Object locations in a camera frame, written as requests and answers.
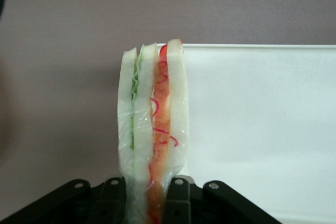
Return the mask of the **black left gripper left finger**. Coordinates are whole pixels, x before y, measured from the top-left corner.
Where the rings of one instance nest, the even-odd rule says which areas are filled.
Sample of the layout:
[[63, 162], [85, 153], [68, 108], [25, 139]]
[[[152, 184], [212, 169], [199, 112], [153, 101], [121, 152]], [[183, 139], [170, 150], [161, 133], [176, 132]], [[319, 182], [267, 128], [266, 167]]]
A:
[[123, 223], [125, 202], [123, 177], [112, 177], [95, 187], [74, 179], [1, 223]]

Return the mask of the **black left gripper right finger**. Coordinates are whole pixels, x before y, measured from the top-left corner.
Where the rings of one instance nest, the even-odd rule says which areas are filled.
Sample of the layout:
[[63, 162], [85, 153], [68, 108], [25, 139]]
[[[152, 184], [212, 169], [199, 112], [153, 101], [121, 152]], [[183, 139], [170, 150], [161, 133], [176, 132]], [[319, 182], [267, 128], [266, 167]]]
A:
[[169, 185], [162, 223], [280, 223], [224, 182], [198, 187], [191, 177], [174, 177]]

